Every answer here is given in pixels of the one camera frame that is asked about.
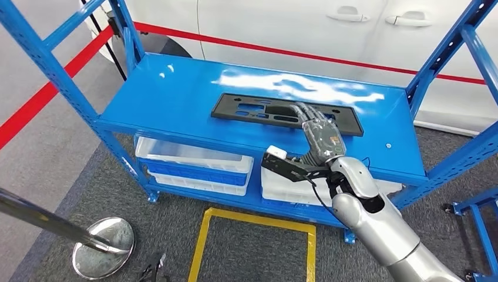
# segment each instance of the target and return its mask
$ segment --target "plastic storage bin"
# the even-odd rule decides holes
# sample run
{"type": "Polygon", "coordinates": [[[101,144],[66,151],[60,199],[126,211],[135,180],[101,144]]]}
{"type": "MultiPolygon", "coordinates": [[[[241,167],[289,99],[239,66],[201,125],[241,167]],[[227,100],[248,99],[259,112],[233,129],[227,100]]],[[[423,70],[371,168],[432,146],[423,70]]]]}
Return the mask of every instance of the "plastic storage bin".
{"type": "Polygon", "coordinates": [[[152,175],[163,174],[234,186],[247,185],[254,161],[248,156],[147,137],[138,137],[135,155],[147,165],[152,175]]]}
{"type": "MultiPolygon", "coordinates": [[[[327,206],[332,206],[325,178],[314,179],[313,182],[317,184],[316,190],[322,201],[327,206]]],[[[376,182],[379,189],[385,194],[401,190],[399,183],[384,180],[376,180],[376,182]]],[[[263,199],[270,200],[264,201],[268,204],[279,204],[275,201],[281,201],[321,206],[309,182],[292,182],[265,168],[261,169],[261,191],[263,199]]]]}
{"type": "Polygon", "coordinates": [[[149,173],[150,175],[154,176],[156,182],[158,182],[159,184],[180,186],[183,188],[232,194],[238,196],[245,196],[245,192],[247,191],[247,185],[249,184],[249,179],[251,177],[251,172],[249,172],[245,184],[243,186],[237,186],[237,185],[209,182],[209,181],[197,180],[185,177],[171,176],[167,174],[159,174],[152,172],[149,173]]]}

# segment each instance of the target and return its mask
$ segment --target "red barrier rope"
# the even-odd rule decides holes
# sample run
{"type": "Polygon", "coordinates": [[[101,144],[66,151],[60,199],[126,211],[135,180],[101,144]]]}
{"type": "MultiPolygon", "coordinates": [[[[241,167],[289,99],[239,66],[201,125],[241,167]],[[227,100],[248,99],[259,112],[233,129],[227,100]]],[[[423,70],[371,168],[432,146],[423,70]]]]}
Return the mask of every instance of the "red barrier rope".
{"type": "MultiPolygon", "coordinates": [[[[90,41],[64,68],[73,78],[102,46],[112,37],[112,29],[108,26],[90,41]]],[[[0,150],[33,119],[59,91],[52,82],[45,84],[24,105],[22,105],[2,126],[0,126],[0,150]]]]}
{"type": "MultiPolygon", "coordinates": [[[[198,40],[198,41],[203,41],[203,42],[210,42],[210,43],[216,43],[216,44],[221,44],[221,45],[228,45],[228,46],[234,46],[234,47],[239,47],[239,48],[258,50],[258,51],[264,51],[264,52],[270,52],[270,53],[278,53],[278,54],[296,56],[296,57],[301,57],[301,58],[315,59],[315,60],[319,60],[319,61],[341,63],[343,65],[360,66],[362,68],[380,69],[382,71],[388,71],[388,72],[407,73],[410,75],[417,74],[416,70],[411,70],[411,69],[393,68],[390,66],[374,65],[371,63],[354,62],[354,61],[348,61],[348,60],[343,60],[343,59],[330,58],[330,57],[312,55],[312,54],[307,54],[307,53],[282,50],[282,49],[265,47],[265,46],[250,44],[250,43],[228,40],[228,39],[221,39],[221,38],[216,38],[216,37],[207,36],[207,35],[200,35],[197,33],[179,31],[179,30],[171,29],[171,28],[163,28],[161,26],[149,25],[149,24],[141,23],[141,22],[135,22],[135,27],[136,27],[136,29],[138,29],[140,31],[157,33],[157,34],[168,35],[168,36],[176,36],[176,37],[180,37],[180,38],[198,40]]],[[[484,79],[466,78],[466,77],[454,76],[454,75],[438,75],[437,77],[441,78],[441,79],[446,79],[446,80],[455,80],[455,81],[468,82],[468,83],[474,83],[474,84],[486,84],[484,82],[484,79]]]]}

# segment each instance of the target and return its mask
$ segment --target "black plastic panel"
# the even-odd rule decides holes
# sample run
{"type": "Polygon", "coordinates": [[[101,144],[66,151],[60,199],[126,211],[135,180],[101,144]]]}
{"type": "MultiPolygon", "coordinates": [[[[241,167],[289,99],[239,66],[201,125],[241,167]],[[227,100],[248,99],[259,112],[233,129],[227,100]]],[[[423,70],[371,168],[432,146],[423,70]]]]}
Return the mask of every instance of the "black plastic panel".
{"type": "MultiPolygon", "coordinates": [[[[296,114],[289,108],[296,101],[223,93],[211,116],[220,119],[301,128],[296,114]]],[[[335,119],[344,135],[363,136],[363,128],[352,107],[307,103],[328,118],[335,119]]]]}

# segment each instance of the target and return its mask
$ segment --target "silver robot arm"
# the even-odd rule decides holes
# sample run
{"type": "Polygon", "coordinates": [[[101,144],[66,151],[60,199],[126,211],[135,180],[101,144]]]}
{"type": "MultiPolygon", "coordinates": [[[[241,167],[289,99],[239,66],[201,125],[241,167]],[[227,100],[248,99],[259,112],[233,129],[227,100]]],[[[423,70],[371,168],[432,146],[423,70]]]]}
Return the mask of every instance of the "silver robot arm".
{"type": "Polygon", "coordinates": [[[343,175],[351,187],[347,192],[338,188],[332,198],[335,216],[355,233],[395,281],[462,281],[420,242],[361,161],[340,156],[330,169],[343,175]]]}
{"type": "Polygon", "coordinates": [[[289,158],[285,151],[271,146],[262,167],[293,182],[307,180],[313,188],[313,178],[326,177],[334,215],[355,233],[395,281],[462,281],[420,242],[399,210],[379,191],[365,165],[345,156],[346,147],[335,121],[302,102],[290,108],[302,122],[309,152],[289,158]]]}

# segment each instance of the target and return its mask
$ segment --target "yellow square outline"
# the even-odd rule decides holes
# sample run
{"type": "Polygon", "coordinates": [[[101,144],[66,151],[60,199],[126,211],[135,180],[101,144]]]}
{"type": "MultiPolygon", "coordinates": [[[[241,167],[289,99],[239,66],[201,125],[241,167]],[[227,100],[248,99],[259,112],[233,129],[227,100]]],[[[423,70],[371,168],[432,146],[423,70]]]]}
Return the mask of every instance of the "yellow square outline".
{"type": "Polygon", "coordinates": [[[220,210],[213,207],[204,212],[199,237],[197,239],[196,250],[192,258],[192,265],[190,266],[188,282],[196,282],[199,274],[204,246],[206,245],[207,232],[209,229],[209,222],[211,217],[223,217],[225,219],[244,221],[249,223],[261,224],[266,226],[280,227],[283,229],[290,229],[308,233],[308,253],[306,259],[306,282],[315,282],[315,253],[317,247],[317,229],[314,225],[298,223],[288,220],[271,219],[263,216],[253,216],[252,214],[237,213],[234,211],[220,210]]]}

